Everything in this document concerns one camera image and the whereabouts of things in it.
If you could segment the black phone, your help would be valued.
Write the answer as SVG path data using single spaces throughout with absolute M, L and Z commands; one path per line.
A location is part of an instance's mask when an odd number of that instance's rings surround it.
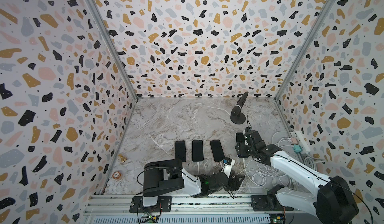
M 183 163 L 187 161 L 185 141 L 175 141 L 174 156 L 175 156 L 175 159 L 180 159 Z
M 193 140 L 192 141 L 192 159 L 193 162 L 203 162 L 204 161 L 204 147 L 202 140 Z
M 249 146 L 245 141 L 245 136 L 243 133 L 236 133 L 236 153 L 239 158 L 248 158 L 249 157 Z
M 214 161 L 216 163 L 221 162 L 225 158 L 225 154 L 223 151 L 223 147 L 220 140 L 212 140 L 210 141 L 210 146 L 212 150 L 212 154 L 214 157 Z

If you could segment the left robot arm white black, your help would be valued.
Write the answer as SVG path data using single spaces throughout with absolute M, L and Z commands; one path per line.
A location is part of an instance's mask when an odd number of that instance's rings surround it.
M 238 191 L 245 179 L 244 175 L 232 173 L 234 160 L 224 158 L 224 168 L 212 175 L 190 174 L 184 167 L 182 160 L 172 159 L 152 162 L 145 165 L 144 170 L 138 174 L 143 175 L 142 204 L 144 207 L 157 205 L 162 195 L 184 190 L 193 198 L 205 198 L 209 195 L 225 190 L 231 198 L 234 191 Z

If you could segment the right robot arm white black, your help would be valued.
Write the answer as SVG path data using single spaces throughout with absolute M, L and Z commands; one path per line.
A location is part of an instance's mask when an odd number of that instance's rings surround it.
M 307 192 L 275 185 L 268 190 L 271 207 L 290 207 L 317 217 L 323 224 L 348 224 L 359 213 L 355 194 L 340 176 L 329 177 L 296 161 L 274 144 L 267 145 L 259 132 L 245 128 L 236 133 L 235 149 L 238 157 L 273 167 L 302 185 Z

